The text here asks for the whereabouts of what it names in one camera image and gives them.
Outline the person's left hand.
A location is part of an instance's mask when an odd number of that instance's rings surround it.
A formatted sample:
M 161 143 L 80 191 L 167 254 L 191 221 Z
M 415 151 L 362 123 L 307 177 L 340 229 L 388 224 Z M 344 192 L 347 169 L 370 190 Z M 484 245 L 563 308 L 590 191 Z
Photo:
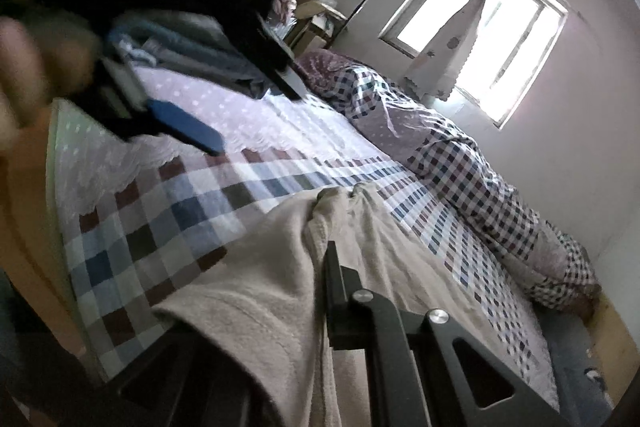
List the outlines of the person's left hand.
M 99 39 L 69 20 L 33 28 L 1 20 L 1 152 L 8 153 L 22 131 L 57 96 L 91 81 Z

